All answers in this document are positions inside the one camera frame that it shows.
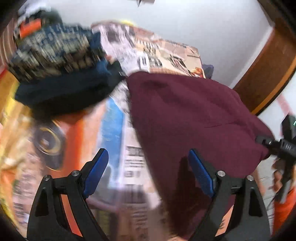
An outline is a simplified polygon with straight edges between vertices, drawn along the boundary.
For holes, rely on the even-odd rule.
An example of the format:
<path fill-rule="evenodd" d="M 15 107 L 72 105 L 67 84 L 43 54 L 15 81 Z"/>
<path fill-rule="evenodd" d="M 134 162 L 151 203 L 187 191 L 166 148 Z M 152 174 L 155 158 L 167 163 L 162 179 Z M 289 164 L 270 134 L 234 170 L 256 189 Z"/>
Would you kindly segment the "person's right hand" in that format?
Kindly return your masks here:
<path fill-rule="evenodd" d="M 282 174 L 280 173 L 280 171 L 276 170 L 273 173 L 273 190 L 274 192 L 278 192 L 281 187 L 282 187 Z"/>

